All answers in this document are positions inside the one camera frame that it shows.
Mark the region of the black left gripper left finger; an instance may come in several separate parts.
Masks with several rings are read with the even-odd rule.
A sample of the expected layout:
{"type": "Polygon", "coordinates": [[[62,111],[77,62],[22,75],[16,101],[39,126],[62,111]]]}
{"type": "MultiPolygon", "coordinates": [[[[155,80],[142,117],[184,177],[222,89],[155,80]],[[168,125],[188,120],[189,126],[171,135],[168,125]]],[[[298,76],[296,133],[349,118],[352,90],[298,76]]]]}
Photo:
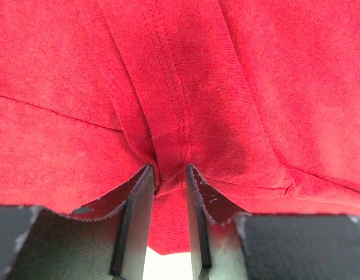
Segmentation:
{"type": "Polygon", "coordinates": [[[0,205],[0,279],[142,279],[153,193],[147,165],[68,214],[0,205]]]}

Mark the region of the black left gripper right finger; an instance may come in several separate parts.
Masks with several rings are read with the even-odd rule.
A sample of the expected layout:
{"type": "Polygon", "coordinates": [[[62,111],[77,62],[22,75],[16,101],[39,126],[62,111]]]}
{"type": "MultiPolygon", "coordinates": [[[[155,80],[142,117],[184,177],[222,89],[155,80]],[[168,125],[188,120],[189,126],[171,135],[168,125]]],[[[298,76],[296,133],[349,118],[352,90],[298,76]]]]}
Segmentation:
{"type": "Polygon", "coordinates": [[[186,167],[194,279],[360,279],[360,216],[251,213],[186,167]]]}

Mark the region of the red t shirt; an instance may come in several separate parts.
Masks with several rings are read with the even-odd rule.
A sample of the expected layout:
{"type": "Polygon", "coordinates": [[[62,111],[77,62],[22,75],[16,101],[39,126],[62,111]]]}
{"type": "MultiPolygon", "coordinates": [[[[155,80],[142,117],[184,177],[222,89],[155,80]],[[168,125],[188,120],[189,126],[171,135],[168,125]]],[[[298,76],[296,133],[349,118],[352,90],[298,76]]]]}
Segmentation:
{"type": "Polygon", "coordinates": [[[0,1],[0,204],[70,213],[153,166],[250,212],[360,216],[360,1],[0,1]]]}

